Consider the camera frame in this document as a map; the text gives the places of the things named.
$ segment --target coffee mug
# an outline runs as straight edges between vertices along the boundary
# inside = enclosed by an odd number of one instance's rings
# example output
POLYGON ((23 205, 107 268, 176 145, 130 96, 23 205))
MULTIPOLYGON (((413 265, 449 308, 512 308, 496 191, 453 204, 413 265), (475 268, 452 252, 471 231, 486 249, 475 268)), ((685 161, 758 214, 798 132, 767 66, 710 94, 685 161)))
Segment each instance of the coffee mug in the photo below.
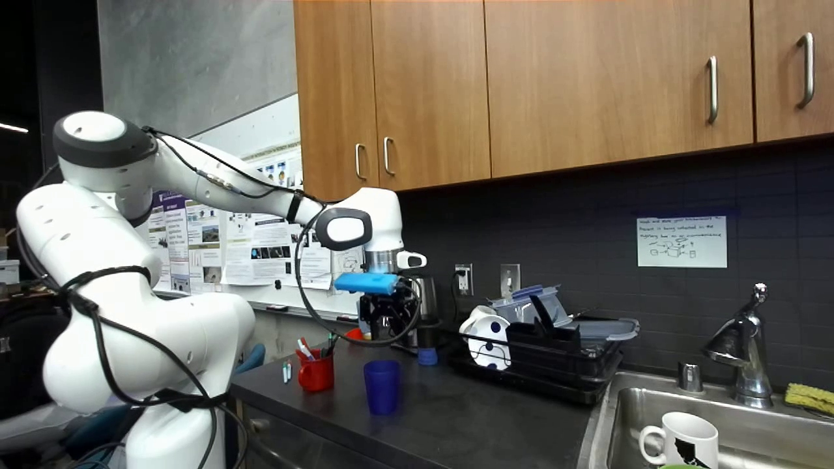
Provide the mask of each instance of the coffee mug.
POLYGON ((685 412, 667 412, 662 428, 649 425, 642 430, 642 453, 649 463, 688 463, 719 469, 719 430, 685 412), (662 453, 653 455, 647 441, 653 434, 662 438, 662 453))

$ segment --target cup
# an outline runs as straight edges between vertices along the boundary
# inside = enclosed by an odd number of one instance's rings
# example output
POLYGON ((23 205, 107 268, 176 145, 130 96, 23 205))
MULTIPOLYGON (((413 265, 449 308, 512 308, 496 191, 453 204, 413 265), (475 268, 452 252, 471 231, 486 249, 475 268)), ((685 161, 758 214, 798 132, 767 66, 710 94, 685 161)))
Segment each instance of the cup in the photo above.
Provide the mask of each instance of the cup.
POLYGON ((333 353, 310 350, 294 352, 297 356, 297 382, 302 386, 306 394, 324 394, 333 387, 333 353))
POLYGON ((365 396, 371 413, 393 413, 400 408, 400 363, 374 359, 365 364, 365 396))
POLYGON ((639 446, 649 463, 688 463, 719 469, 719 430, 697 413, 667 412, 662 417, 662 428, 649 425, 642 430, 639 446), (647 441, 653 434, 662 438, 662 453, 658 455, 647 450, 647 441))

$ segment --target countertop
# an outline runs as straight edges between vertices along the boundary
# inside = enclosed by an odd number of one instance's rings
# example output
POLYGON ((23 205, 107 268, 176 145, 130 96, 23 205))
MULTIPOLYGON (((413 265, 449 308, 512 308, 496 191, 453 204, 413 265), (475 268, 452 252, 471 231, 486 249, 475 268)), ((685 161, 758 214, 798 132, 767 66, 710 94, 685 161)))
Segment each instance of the countertop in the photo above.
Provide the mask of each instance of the countertop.
POLYGON ((237 374, 233 396, 388 466, 574 469, 591 412, 458 374, 447 363, 423 368, 383 346, 338 342, 333 391, 314 396, 294 377, 282 382, 282 364, 237 374), (371 359, 402 363, 402 408, 391 417, 368 412, 371 359))

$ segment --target cabinet door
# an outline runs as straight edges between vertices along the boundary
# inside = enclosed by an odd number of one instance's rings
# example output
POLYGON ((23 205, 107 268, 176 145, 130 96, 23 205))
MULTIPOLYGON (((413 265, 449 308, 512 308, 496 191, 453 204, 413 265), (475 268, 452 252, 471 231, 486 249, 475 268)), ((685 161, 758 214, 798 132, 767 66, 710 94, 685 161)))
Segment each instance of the cabinet door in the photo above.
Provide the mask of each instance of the cabinet door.
POLYGON ((486 4, 494 174, 754 140, 749 0, 486 4))
POLYGON ((834 3, 754 0, 755 135, 834 129, 834 3))
POLYGON ((294 0, 306 191, 379 185, 371 0, 294 0))
POLYGON ((381 183, 491 176, 482 0, 375 0, 381 183))

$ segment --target sink basin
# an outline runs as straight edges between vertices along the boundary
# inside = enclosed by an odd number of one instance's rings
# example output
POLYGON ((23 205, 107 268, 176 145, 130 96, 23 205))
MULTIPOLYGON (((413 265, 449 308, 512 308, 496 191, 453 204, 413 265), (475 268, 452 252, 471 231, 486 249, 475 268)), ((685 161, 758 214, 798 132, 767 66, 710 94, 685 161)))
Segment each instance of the sink basin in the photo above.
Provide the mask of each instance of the sink basin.
POLYGON ((659 425, 664 412, 690 412, 719 430, 722 469, 831 469, 834 419, 785 406, 750 408, 731 399, 727 387, 707 386, 688 394, 673 377, 619 372, 591 412, 580 466, 581 469, 642 469, 653 466, 639 450, 639 432, 659 425))

